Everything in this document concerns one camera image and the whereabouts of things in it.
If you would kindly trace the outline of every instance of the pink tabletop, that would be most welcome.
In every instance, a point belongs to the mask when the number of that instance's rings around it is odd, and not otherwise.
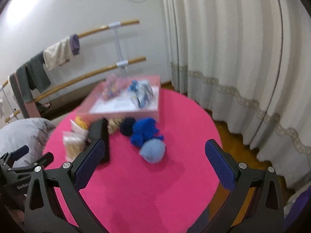
[[[65,160],[62,132],[71,130],[70,113],[51,135],[45,152],[52,152],[51,168]],[[160,134],[166,153],[158,164],[146,162],[139,149],[119,131],[110,135],[110,162],[99,165],[80,194],[110,233],[185,233],[211,201],[219,180],[205,156],[205,143],[221,145],[211,117],[194,101],[161,89]],[[76,224],[59,189],[60,205]]]

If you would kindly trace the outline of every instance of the black yarn ball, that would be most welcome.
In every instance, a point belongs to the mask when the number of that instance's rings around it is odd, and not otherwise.
[[[134,117],[127,117],[120,124],[120,132],[124,136],[130,137],[133,135],[133,125],[136,122]]]

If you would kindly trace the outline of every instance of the white wall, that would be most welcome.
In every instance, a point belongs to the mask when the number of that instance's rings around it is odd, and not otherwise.
[[[163,0],[11,0],[0,15],[0,83],[29,58],[70,34],[136,18],[140,25],[119,29],[121,48],[125,59],[146,56],[147,62],[128,67],[128,75],[159,74],[162,82],[169,81]],[[118,61],[113,31],[85,37],[80,45],[80,55],[48,72],[54,86]],[[80,82],[52,98],[105,76]]]

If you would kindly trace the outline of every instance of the metal screw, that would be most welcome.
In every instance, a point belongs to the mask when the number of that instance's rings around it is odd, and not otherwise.
[[[269,166],[269,167],[268,167],[268,171],[269,171],[269,172],[274,172],[275,170],[274,170],[273,167]]]
[[[41,171],[41,166],[37,166],[36,168],[35,168],[35,172],[40,172]]]
[[[70,167],[70,165],[71,165],[70,162],[65,162],[65,163],[63,163],[63,168],[67,169]]]
[[[247,167],[247,165],[245,163],[239,163],[238,165],[240,168],[245,169]]]

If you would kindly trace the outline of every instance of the gray pillow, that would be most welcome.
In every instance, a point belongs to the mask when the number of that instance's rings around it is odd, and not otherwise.
[[[14,167],[28,166],[41,156],[55,125],[44,118],[14,121],[0,129],[0,156],[27,145],[29,152],[14,163]]]

